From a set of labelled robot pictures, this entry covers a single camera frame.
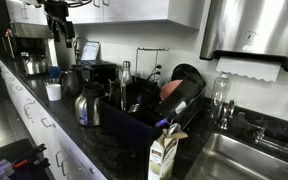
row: floor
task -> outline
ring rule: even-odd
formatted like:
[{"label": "floor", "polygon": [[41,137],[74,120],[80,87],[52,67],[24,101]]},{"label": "floor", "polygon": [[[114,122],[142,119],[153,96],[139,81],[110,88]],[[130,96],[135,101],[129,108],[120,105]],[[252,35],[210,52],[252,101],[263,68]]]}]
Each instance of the floor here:
[{"label": "floor", "polygon": [[34,145],[34,141],[20,120],[17,111],[10,99],[0,101],[0,147],[28,138]]}]

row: white cup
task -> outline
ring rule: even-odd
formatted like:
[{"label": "white cup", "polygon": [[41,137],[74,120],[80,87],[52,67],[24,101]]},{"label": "white cup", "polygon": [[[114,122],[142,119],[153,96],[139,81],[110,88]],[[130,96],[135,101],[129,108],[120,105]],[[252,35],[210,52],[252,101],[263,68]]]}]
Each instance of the white cup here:
[{"label": "white cup", "polygon": [[62,98],[61,85],[50,84],[46,86],[47,96],[50,101],[57,101]]}]

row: white wall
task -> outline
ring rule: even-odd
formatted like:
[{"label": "white wall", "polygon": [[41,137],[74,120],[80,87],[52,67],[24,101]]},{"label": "white wall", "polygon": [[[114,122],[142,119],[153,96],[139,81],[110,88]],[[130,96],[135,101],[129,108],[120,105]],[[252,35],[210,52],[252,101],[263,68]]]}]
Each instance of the white wall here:
[{"label": "white wall", "polygon": [[[199,59],[209,4],[210,0],[207,0],[200,31],[169,23],[76,25],[75,31],[77,36],[101,42],[103,60],[117,64],[128,60],[133,70],[137,47],[170,48],[170,51],[160,52],[158,56],[158,62],[163,65],[161,83],[170,79],[176,65],[188,63],[204,76],[206,96],[210,97],[214,79],[219,75],[215,70],[217,60],[208,62]],[[74,63],[74,57],[73,50],[65,51],[63,44],[56,46],[59,64],[65,66]],[[151,72],[154,62],[154,53],[140,51],[138,69],[141,76],[146,77]],[[237,75],[231,76],[231,83],[227,101],[234,99],[238,106],[288,120],[288,73],[284,70],[280,71],[275,83]]]}]

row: stainless steel sink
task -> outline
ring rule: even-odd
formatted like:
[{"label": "stainless steel sink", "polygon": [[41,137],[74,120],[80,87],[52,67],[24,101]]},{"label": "stainless steel sink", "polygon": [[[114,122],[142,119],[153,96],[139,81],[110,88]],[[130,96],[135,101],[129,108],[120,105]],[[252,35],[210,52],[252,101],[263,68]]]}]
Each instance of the stainless steel sink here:
[{"label": "stainless steel sink", "polygon": [[213,134],[186,180],[288,179],[288,163],[221,134]]}]

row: kitchen cabinet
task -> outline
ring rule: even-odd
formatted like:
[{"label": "kitchen cabinet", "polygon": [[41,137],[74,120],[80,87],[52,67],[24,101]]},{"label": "kitchen cabinet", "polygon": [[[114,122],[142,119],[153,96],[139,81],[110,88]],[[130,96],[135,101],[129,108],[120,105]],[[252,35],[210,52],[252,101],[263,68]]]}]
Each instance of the kitchen cabinet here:
[{"label": "kitchen cabinet", "polygon": [[204,0],[93,0],[79,8],[70,8],[73,24],[137,21],[171,21],[199,28]]},{"label": "kitchen cabinet", "polygon": [[6,0],[11,22],[46,25],[44,8],[35,8],[19,0]]},{"label": "kitchen cabinet", "polygon": [[43,154],[55,179],[106,179],[1,60],[0,67],[9,96],[33,140],[47,148]]}]

